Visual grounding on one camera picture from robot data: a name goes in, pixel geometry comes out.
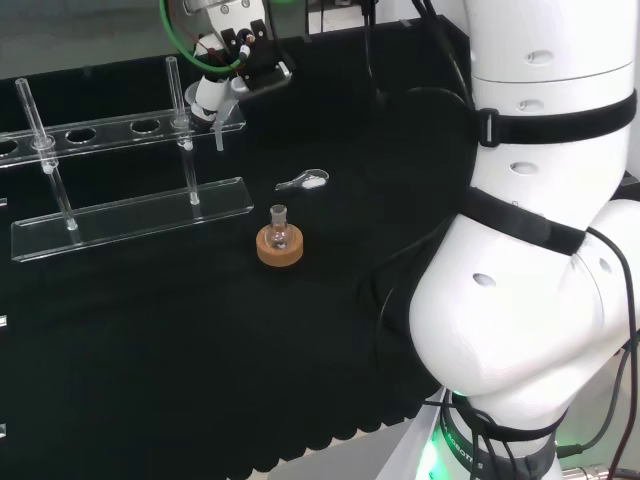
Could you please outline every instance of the black table surface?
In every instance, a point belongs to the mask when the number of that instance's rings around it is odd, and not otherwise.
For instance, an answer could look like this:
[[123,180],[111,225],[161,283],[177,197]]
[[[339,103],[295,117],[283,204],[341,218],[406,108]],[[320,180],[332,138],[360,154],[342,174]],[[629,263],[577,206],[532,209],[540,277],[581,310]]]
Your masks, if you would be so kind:
[[[385,90],[454,88],[415,27],[377,30]],[[458,47],[464,54],[464,41]],[[245,106],[248,127],[197,144],[201,183],[242,176],[252,213],[28,263],[12,221],[56,211],[37,165],[2,171],[0,478],[244,479],[356,429],[414,415],[438,388],[411,343],[356,295],[362,274],[431,231],[468,173],[464,109],[438,93],[372,102],[362,29],[290,39],[290,86]],[[183,82],[197,72],[182,66]],[[47,125],[170,106],[164,59],[30,78]],[[10,80],[0,131],[26,128]],[[277,197],[309,168],[329,184]],[[61,162],[72,205],[183,186],[175,144]],[[276,271],[255,235],[284,202],[305,256]]]

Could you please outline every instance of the clear acrylic rack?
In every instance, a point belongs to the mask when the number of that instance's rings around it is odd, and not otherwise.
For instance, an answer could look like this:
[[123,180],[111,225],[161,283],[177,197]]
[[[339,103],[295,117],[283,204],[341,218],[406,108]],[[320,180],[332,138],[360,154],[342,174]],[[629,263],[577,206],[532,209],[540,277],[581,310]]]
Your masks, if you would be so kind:
[[[215,135],[222,151],[223,135],[242,130],[245,121],[235,99],[223,102],[210,131],[191,129],[178,62],[166,59],[173,109],[45,128],[29,83],[16,87],[31,130],[0,135],[0,168],[40,162],[59,212],[14,222],[11,258],[18,262],[83,250],[188,225],[248,213],[251,196],[242,178],[198,184],[194,139]],[[186,187],[74,210],[58,170],[65,157],[175,141]]]

